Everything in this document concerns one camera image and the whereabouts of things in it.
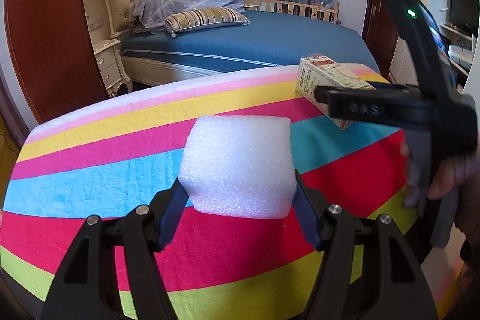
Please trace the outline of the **person right hand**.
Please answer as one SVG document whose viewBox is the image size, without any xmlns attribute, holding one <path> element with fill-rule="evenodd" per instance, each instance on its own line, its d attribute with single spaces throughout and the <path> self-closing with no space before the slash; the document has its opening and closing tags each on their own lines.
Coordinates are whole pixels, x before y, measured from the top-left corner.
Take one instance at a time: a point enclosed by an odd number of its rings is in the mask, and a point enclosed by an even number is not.
<svg viewBox="0 0 480 320">
<path fill-rule="evenodd" d="M 416 205 L 421 196 L 420 178 L 421 169 L 414 162 L 408 142 L 403 139 L 400 153 L 408 159 L 405 168 L 407 191 L 403 196 L 403 205 L 411 208 Z M 467 185 L 479 174 L 479 149 L 475 153 L 463 157 L 450 157 L 439 167 L 432 184 L 427 191 L 427 197 L 431 200 L 440 199 L 454 189 Z"/>
</svg>

